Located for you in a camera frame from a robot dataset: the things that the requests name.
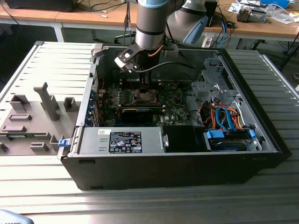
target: desk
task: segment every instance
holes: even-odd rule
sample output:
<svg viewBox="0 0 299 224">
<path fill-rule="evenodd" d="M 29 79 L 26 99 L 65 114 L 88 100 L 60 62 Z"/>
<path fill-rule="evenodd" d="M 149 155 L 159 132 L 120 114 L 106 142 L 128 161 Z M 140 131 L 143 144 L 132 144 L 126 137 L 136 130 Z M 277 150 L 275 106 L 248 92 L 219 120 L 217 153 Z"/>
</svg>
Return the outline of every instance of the desk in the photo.
<svg viewBox="0 0 299 224">
<path fill-rule="evenodd" d="M 91 2 L 104 2 L 104 0 L 91 0 Z M 112 4 L 119 4 L 117 1 L 112 1 Z M 266 23 L 240 23 L 236 21 L 236 14 L 226 12 L 224 8 L 234 2 L 233 0 L 220 0 L 220 8 L 222 13 L 229 17 L 228 19 L 236 23 L 232 37 L 248 38 L 248 39 L 263 39 L 263 40 L 279 40 L 293 41 L 299 31 L 299 27 L 295 23 L 285 25 L 272 18 L 267 18 Z M 126 5 L 111 8 L 107 10 L 108 18 L 103 18 L 91 12 L 84 12 L 76 9 L 73 13 L 63 13 L 57 11 L 32 10 L 32 9 L 10 9 L 3 2 L 6 10 L 20 23 L 21 25 L 33 26 L 49 26 L 53 27 L 59 42 L 64 42 L 63 28 L 87 28 L 87 29 L 108 29 L 108 30 L 123 30 L 123 21 L 126 14 Z M 299 10 L 299 6 L 291 5 L 288 10 Z M 131 21 L 132 27 L 135 29 L 137 18 L 137 5 L 131 4 Z M 0 23 L 15 24 L 10 16 L 0 7 Z M 221 32 L 221 27 L 205 28 L 203 35 L 211 38 Z"/>
</svg>

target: warning label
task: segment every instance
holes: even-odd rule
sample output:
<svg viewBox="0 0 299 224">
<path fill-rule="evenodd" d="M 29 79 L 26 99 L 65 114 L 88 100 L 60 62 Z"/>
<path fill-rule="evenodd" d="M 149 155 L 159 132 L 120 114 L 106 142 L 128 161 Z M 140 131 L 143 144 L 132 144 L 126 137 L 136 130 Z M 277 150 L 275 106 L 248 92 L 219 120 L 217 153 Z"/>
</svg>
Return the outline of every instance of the warning label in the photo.
<svg viewBox="0 0 299 224">
<path fill-rule="evenodd" d="M 142 153 L 141 132 L 111 132 L 110 153 Z"/>
</svg>

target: blue cable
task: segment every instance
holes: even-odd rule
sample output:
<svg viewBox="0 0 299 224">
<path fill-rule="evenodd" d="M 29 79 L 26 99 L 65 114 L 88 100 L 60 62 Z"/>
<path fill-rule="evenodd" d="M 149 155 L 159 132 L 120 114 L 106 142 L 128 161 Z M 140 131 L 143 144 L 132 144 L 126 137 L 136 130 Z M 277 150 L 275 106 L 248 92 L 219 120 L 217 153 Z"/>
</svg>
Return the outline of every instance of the blue cable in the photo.
<svg viewBox="0 0 299 224">
<path fill-rule="evenodd" d="M 219 113 L 220 113 L 220 110 L 221 110 L 221 109 L 225 110 L 226 117 L 228 118 L 228 126 L 229 126 L 229 128 L 232 129 L 232 130 L 234 130 L 234 131 L 236 131 L 237 129 L 235 128 L 234 123 L 233 123 L 232 120 L 230 119 L 230 114 L 229 114 L 228 109 L 225 108 L 225 107 L 223 107 L 223 106 L 218 107 L 218 109 L 216 110 L 216 121 L 217 121 L 217 124 L 218 124 L 220 127 L 222 127 L 224 131 L 227 131 L 226 127 L 223 126 L 223 125 L 221 124 L 221 122 L 219 121 Z"/>
<path fill-rule="evenodd" d="M 220 43 L 220 45 L 219 45 L 219 47 L 218 47 L 218 48 L 220 48 L 221 45 L 223 44 L 223 41 L 224 41 L 224 38 L 225 38 L 225 32 L 226 32 L 226 30 L 225 30 L 225 25 L 224 25 L 223 21 L 222 21 L 221 19 L 219 19 L 219 18 L 218 18 L 218 20 L 221 22 L 221 24 L 222 24 L 222 28 L 223 28 L 223 37 L 222 37 L 222 41 L 221 41 L 221 43 Z"/>
</svg>

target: gray robot arm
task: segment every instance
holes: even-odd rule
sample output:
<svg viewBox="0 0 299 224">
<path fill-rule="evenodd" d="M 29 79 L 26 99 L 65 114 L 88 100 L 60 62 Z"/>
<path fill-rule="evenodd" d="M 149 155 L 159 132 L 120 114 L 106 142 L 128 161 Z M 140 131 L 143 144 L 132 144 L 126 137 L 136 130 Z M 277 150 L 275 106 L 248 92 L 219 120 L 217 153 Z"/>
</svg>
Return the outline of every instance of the gray robot arm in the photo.
<svg viewBox="0 0 299 224">
<path fill-rule="evenodd" d="M 174 39 L 195 43 L 207 22 L 204 3 L 205 0 L 139 0 L 135 43 L 118 55 L 116 64 L 129 72 L 156 65 L 167 21 Z"/>
</svg>

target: motherboard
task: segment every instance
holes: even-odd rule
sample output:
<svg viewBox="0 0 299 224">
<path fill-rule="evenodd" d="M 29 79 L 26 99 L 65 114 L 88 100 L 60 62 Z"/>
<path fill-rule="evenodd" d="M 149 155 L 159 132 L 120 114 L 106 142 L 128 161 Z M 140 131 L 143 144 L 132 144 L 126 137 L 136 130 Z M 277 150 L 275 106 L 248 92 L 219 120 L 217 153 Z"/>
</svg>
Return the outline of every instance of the motherboard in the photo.
<svg viewBox="0 0 299 224">
<path fill-rule="evenodd" d="M 189 125 L 184 91 L 179 82 L 162 83 L 158 89 L 146 91 L 112 84 L 99 91 L 101 126 Z"/>
</svg>

